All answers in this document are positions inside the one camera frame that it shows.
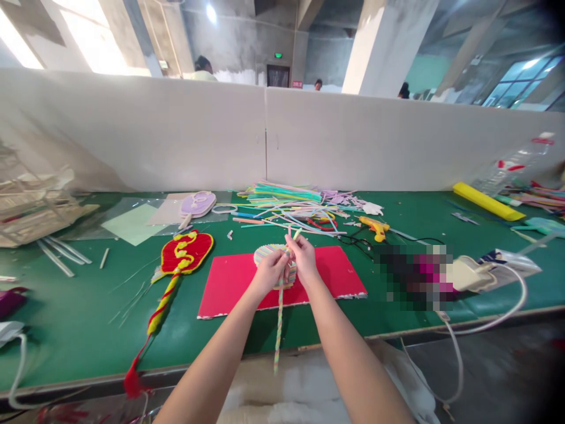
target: white partition board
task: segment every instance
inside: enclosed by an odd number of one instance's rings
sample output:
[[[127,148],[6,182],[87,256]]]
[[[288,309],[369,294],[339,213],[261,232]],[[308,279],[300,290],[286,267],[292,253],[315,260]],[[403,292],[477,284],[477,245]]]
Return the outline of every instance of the white partition board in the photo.
[[[92,191],[244,188],[265,177],[265,93],[249,85],[0,69],[0,138]]]
[[[267,178],[340,190],[449,190],[542,131],[556,133],[556,145],[536,170],[565,160],[565,114],[267,88]]]

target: green workbench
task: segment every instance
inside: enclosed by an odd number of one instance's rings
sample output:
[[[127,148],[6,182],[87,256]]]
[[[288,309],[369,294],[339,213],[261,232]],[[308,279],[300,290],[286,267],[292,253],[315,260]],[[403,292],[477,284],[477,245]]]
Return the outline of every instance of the green workbench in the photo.
[[[122,196],[155,197],[155,194],[97,194],[87,199],[87,203],[101,203],[107,208]],[[446,200],[484,212],[453,193],[383,192],[359,193],[359,196],[384,206],[383,219],[392,228],[414,237],[443,240],[452,247],[454,257],[465,254],[478,258],[494,248],[518,251],[528,245],[527,241],[499,222],[466,214],[480,223],[480,226],[475,226],[451,216],[452,212],[458,210]],[[234,195],[233,202],[240,201]],[[520,207],[520,210],[529,217],[547,217],[544,211],[536,208]],[[168,317],[141,362],[141,370],[190,364],[222,323],[223,318],[196,318],[213,257],[252,253],[262,244],[280,242],[286,231],[273,226],[240,228],[240,224],[231,218],[198,224],[196,228],[214,237],[211,257],[194,274],[182,278]],[[343,225],[340,228],[347,228],[350,234],[358,230]],[[230,230],[234,230],[233,241],[227,239]],[[308,237],[316,247],[338,243],[331,237],[313,234]],[[100,380],[125,373],[145,341],[148,318],[155,311],[169,278],[166,277],[151,289],[121,328],[118,328],[119,320],[112,324],[108,322],[137,293],[142,282],[151,277],[158,262],[151,263],[118,290],[110,291],[142,266],[155,260],[169,239],[170,236],[155,236],[137,247],[113,238],[69,242],[93,260],[93,264],[87,266],[65,260],[76,274],[74,278],[67,278],[41,253],[36,243],[16,250],[0,251],[0,273],[17,276],[21,279],[21,285],[31,289],[27,304],[11,316],[12,320],[30,326],[28,366],[21,387],[95,378]],[[393,244],[401,244],[392,234],[389,240]],[[107,247],[110,248],[108,260],[104,269],[100,270],[99,264]],[[365,284],[368,298],[340,300],[339,304],[363,336],[392,337],[429,332],[441,324],[434,312],[406,311],[401,302],[386,302],[387,288],[378,273],[378,265],[372,264],[355,246],[343,248]],[[565,240],[555,239],[548,248],[531,253],[530,257],[544,272],[527,279],[530,297],[524,310],[543,312],[563,307],[564,251]],[[226,276],[226,283],[229,284],[229,276]],[[1,284],[3,289],[9,287],[8,284]],[[457,301],[450,312],[452,322],[472,322],[504,313],[516,303],[519,295],[519,285],[511,284]],[[258,312],[251,326],[245,353],[272,351],[276,325],[276,310]],[[308,305],[285,309],[283,337],[283,349],[319,343]],[[0,350],[0,391],[9,389],[18,360],[18,342],[11,342]]]

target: hand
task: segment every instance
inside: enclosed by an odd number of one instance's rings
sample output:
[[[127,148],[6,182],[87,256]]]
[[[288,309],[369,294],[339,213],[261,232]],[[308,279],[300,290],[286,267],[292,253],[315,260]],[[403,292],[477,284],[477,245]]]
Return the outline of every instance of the hand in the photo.
[[[296,261],[298,277],[304,286],[311,284],[313,281],[320,280],[320,274],[316,268],[316,255],[314,246],[302,235],[298,236],[296,241],[288,234],[284,236],[288,247],[292,251],[291,259]]]
[[[257,267],[249,288],[262,296],[262,300],[277,285],[287,263],[288,255],[282,250],[276,250],[265,256]]]

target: plastic bottle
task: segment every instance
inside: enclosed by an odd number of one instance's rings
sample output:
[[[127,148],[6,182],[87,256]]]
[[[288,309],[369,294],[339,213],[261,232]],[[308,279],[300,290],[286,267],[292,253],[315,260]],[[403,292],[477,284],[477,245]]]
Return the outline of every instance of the plastic bottle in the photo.
[[[549,140],[554,135],[552,132],[543,132],[517,151],[505,155],[496,161],[484,176],[473,181],[471,186],[488,196],[496,196],[518,174],[531,167],[547,153],[550,146],[554,144],[553,140]]]

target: red board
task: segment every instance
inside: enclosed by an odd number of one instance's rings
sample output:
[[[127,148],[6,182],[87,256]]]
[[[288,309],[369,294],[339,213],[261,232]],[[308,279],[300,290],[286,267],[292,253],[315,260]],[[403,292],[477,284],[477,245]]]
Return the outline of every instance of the red board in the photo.
[[[365,286],[341,247],[319,247],[315,252],[320,276],[334,298],[367,297]],[[212,319],[230,313],[249,286],[256,271],[252,253],[215,257],[204,289],[198,318]],[[297,278],[294,285],[284,291],[284,306],[308,302],[306,291]],[[273,290],[263,299],[258,310],[276,307],[278,307],[278,291]]]

